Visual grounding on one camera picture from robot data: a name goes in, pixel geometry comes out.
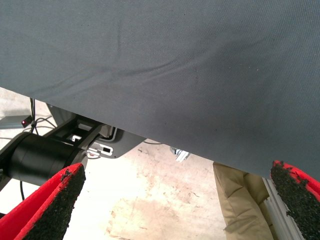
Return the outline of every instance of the white floor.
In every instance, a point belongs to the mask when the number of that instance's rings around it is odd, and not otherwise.
[[[21,114],[30,114],[29,98],[0,88],[0,119]],[[50,112],[37,101],[36,114]],[[0,138],[21,131],[0,130]],[[0,148],[7,142],[0,139]],[[64,239],[225,240],[212,163],[196,155],[179,163],[169,146],[146,143],[117,159],[89,160]],[[37,189],[23,186],[26,196]],[[11,180],[0,192],[0,212],[20,202],[19,182]]]

